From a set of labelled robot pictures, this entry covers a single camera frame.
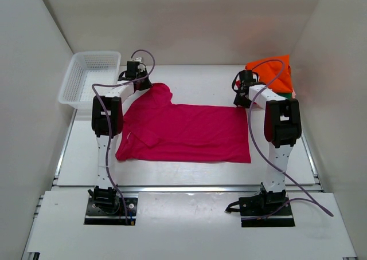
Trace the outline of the magenta t shirt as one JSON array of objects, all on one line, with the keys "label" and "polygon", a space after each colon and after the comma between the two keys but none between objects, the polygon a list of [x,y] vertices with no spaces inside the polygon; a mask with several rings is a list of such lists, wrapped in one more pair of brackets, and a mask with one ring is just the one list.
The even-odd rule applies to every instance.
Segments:
[{"label": "magenta t shirt", "polygon": [[172,97],[156,83],[131,104],[118,161],[251,162],[244,108],[173,104]]}]

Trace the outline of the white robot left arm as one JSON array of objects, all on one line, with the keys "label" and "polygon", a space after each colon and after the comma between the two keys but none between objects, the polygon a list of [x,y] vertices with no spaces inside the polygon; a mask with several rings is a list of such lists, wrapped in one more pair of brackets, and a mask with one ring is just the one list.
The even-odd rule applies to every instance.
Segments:
[{"label": "white robot left arm", "polygon": [[150,72],[142,57],[127,61],[126,70],[115,85],[92,84],[91,127],[98,147],[97,182],[88,193],[96,207],[107,215],[126,210],[126,201],[112,179],[118,136],[123,128],[123,103],[136,91],[150,89]]}]

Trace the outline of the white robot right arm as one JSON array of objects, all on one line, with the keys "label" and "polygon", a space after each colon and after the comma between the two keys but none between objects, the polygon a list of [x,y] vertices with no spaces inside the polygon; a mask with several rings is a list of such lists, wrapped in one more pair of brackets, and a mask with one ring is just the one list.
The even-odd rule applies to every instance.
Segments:
[{"label": "white robot right arm", "polygon": [[267,88],[252,70],[240,71],[232,82],[232,89],[236,92],[236,106],[248,109],[256,104],[264,109],[264,136],[269,144],[269,154],[260,191],[256,195],[239,198],[229,204],[225,212],[239,212],[248,219],[291,216],[284,173],[290,153],[302,134],[299,103]]}]

